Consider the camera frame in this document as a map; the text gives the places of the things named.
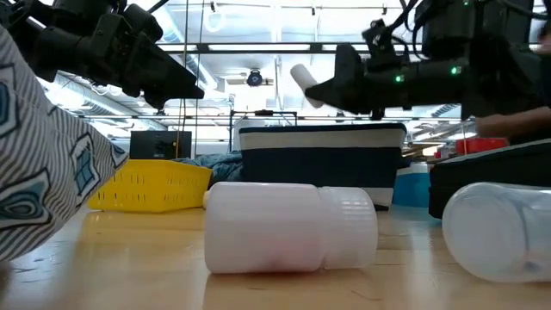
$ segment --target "blue container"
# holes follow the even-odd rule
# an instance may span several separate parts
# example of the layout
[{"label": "blue container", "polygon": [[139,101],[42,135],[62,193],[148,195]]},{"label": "blue container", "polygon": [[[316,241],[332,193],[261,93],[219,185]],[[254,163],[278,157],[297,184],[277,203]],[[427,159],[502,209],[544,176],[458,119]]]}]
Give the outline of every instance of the blue container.
[{"label": "blue container", "polygon": [[430,176],[426,164],[412,164],[398,170],[394,184],[393,204],[398,206],[428,208]]}]

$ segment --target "computer monitor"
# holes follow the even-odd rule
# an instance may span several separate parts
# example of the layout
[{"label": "computer monitor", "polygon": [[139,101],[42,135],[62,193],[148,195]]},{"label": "computer monitor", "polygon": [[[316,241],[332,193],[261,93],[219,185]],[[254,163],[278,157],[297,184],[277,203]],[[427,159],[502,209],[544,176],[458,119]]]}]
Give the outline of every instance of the computer monitor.
[{"label": "computer monitor", "polygon": [[177,156],[190,158],[191,132],[132,131],[130,134],[130,159],[174,159],[176,158],[176,141],[179,145]]}]

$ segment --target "red object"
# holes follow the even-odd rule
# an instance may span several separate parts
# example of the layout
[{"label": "red object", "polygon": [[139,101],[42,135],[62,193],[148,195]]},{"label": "red object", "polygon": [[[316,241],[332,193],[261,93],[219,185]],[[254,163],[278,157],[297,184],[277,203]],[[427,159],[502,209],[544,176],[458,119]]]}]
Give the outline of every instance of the red object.
[{"label": "red object", "polygon": [[507,139],[470,138],[457,140],[455,142],[455,151],[460,155],[466,155],[474,152],[495,150],[506,146],[509,146]]}]

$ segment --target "white cable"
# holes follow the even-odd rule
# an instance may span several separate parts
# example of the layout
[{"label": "white cable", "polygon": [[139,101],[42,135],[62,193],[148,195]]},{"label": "white cable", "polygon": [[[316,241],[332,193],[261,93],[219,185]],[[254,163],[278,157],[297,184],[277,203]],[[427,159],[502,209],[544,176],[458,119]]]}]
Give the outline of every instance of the white cable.
[{"label": "white cable", "polygon": [[96,86],[92,86],[92,90],[99,96],[105,96],[109,92],[109,89],[106,89],[105,92],[101,93]]}]

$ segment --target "blue cloth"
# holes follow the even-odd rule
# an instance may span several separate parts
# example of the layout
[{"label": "blue cloth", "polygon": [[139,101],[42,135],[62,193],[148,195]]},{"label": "blue cloth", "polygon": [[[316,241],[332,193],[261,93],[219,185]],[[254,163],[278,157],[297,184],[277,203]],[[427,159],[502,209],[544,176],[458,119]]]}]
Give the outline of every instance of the blue cloth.
[{"label": "blue cloth", "polygon": [[213,170],[212,186],[217,182],[239,182],[241,181],[241,170],[243,169],[243,160],[241,152],[231,152],[229,154],[202,155],[196,159],[177,158],[178,163],[193,164]]}]

